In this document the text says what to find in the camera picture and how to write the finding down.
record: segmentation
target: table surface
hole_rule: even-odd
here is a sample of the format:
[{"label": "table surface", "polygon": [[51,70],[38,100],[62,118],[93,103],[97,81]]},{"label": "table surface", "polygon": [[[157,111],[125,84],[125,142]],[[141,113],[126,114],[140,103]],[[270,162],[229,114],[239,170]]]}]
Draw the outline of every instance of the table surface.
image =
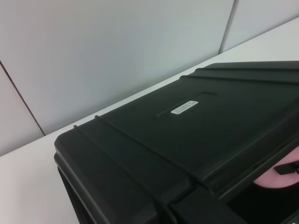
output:
[{"label": "table surface", "polygon": [[53,156],[58,135],[149,92],[196,68],[219,62],[299,61],[299,18],[211,58],[41,139],[0,157],[0,223],[78,224]]}]

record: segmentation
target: case lid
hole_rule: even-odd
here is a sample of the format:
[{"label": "case lid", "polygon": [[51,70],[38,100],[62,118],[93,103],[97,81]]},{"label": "case lid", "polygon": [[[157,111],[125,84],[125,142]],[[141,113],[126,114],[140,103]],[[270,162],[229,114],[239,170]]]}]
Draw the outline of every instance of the case lid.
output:
[{"label": "case lid", "polygon": [[242,223],[219,198],[299,143],[297,67],[198,69],[62,134],[56,162],[96,223]]}]

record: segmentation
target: case latch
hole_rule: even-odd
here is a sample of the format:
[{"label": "case latch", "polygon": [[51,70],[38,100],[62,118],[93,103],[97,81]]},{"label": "case latch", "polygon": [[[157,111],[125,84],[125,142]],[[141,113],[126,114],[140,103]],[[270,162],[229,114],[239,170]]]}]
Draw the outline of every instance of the case latch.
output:
[{"label": "case latch", "polygon": [[198,186],[171,206],[183,224],[246,224],[225,203]]}]

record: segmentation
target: pink fabric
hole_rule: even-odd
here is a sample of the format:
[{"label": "pink fabric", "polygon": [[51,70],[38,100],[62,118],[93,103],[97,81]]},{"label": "pink fabric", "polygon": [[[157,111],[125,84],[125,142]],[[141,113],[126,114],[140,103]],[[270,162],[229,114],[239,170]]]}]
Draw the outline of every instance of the pink fabric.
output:
[{"label": "pink fabric", "polygon": [[[299,161],[299,146],[273,167],[295,161]],[[280,175],[273,167],[257,178],[254,183],[265,188],[284,188],[299,182],[299,174]]]}]

